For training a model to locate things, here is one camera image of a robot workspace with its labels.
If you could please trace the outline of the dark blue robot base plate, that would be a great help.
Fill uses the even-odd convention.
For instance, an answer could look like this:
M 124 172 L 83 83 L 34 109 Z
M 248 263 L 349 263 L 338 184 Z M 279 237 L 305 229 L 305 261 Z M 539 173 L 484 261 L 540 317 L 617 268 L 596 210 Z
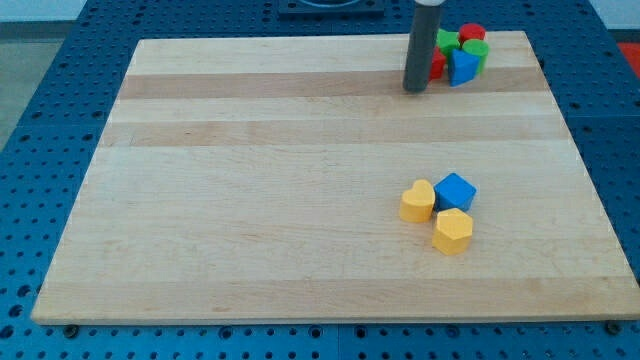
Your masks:
M 277 0 L 280 18 L 294 16 L 381 16 L 385 0 Z

